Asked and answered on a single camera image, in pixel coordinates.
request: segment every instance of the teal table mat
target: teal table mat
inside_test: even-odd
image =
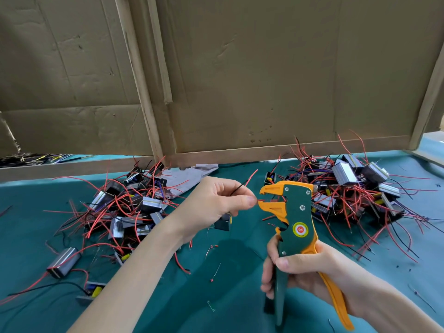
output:
[[[403,195],[401,201],[424,216],[444,218],[444,171],[441,168],[403,152],[371,154],[369,159],[379,161],[378,164],[389,173],[430,178],[395,179],[411,180],[403,184],[405,188],[438,190],[419,192],[412,196],[413,200]],[[295,164],[297,162],[294,160],[283,161],[276,172],[285,175],[288,168]],[[266,172],[273,167],[274,163],[269,162],[222,165],[214,176],[243,182],[258,169],[248,186],[258,194]],[[104,182],[104,176],[88,179],[98,186]],[[70,198],[76,205],[80,205],[79,201],[91,201],[94,192],[87,183],[74,180],[38,180],[38,184],[30,181],[0,185],[0,211],[9,205],[13,206],[0,218],[0,241],[3,244],[1,298],[25,289],[44,273],[55,257],[44,245],[46,240],[58,251],[64,247],[62,236],[53,237],[53,234],[69,218],[69,214],[43,210],[70,211]],[[191,270],[191,275],[184,274],[174,259],[170,261],[135,332],[274,332],[274,318],[263,313],[264,294],[259,290],[266,244],[274,234],[274,226],[268,223],[276,222],[262,221],[267,216],[268,213],[256,206],[241,211],[233,219],[230,232],[215,229],[200,231],[193,240],[192,249],[188,250],[185,245],[178,253],[180,263]],[[444,222],[433,222],[444,229]],[[406,257],[386,233],[379,237],[379,246],[372,246],[374,254],[366,253],[371,262],[361,259],[359,264],[397,287],[444,325],[444,295],[441,292],[444,290],[441,277],[444,272],[444,234],[434,228],[424,228],[422,235],[414,220],[403,219],[401,223],[413,237],[412,249],[420,257],[418,264]],[[315,222],[315,226],[321,240],[350,256],[352,252],[331,240],[322,224]],[[351,234],[346,225],[334,224],[333,229],[342,240],[355,244],[356,248],[363,244],[358,233]],[[398,233],[406,242],[405,233]],[[80,236],[66,238],[65,245],[81,247]],[[219,247],[210,250],[205,258],[210,245]],[[92,281],[108,282],[118,266],[100,256],[110,252],[106,248],[99,252],[95,248],[90,249],[76,267],[88,269]],[[210,282],[219,264],[214,282]],[[68,280],[83,284],[84,274],[71,272]],[[53,281],[47,277],[39,285]],[[408,285],[418,290],[437,313],[416,296]],[[72,285],[58,285],[21,295],[0,307],[0,333],[65,332],[84,310],[75,301],[79,294]],[[208,306],[208,301],[215,309],[214,312]],[[336,332],[345,332],[334,308],[305,291],[287,291],[286,311],[287,318],[282,332],[332,332],[329,319]],[[374,332],[363,320],[353,318],[352,321],[356,332]]]

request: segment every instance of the right hand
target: right hand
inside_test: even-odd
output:
[[[269,299],[274,298],[274,286],[271,280],[274,265],[289,274],[288,287],[298,287],[311,292],[332,305],[330,294],[318,272],[328,274],[341,289],[348,313],[360,318],[365,318],[366,313],[371,310],[375,291],[392,288],[387,282],[320,240],[315,244],[317,254],[297,254],[280,258],[277,247],[278,236],[273,236],[269,241],[268,257],[263,265],[261,290]]]

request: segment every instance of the orange wire stripper jaw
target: orange wire stripper jaw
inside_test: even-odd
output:
[[[281,241],[278,244],[279,256],[291,256],[298,253],[317,254],[316,241],[318,235],[311,217],[311,197],[314,186],[308,183],[295,181],[279,181],[261,188],[260,194],[286,196],[286,202],[258,201],[263,211],[274,214],[287,228],[276,227]],[[354,330],[354,326],[347,314],[344,296],[338,286],[326,274],[320,273],[322,280],[330,293],[334,308],[342,325],[347,330]],[[275,268],[275,300],[276,325],[281,325],[284,307],[285,291],[288,275]]]

